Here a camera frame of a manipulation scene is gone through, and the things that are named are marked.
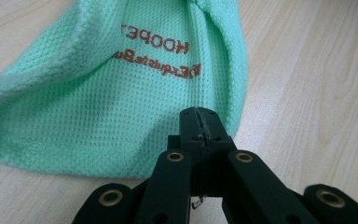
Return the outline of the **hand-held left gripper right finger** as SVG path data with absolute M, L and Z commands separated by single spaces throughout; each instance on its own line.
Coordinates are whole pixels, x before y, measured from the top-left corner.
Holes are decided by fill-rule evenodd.
M 232 139 L 218 116 L 207 108 L 198 109 L 202 134 L 201 190 L 205 196 L 219 197 L 223 194 L 224 172 L 227 154 L 232 150 Z

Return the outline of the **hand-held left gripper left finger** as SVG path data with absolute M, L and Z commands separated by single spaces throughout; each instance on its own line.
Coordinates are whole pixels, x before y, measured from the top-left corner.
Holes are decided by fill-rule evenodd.
M 190 107 L 179 114 L 179 134 L 168 136 L 168 150 L 180 149 L 191 157 L 191 195 L 203 195 L 202 178 L 202 134 L 200 111 L 197 107 Z

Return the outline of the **mint green sock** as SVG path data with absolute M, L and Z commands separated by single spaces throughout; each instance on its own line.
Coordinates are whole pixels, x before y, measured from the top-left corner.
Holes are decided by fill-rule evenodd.
M 246 84 L 237 0 L 75 0 L 0 75 L 0 163 L 144 177 L 186 108 L 234 134 Z

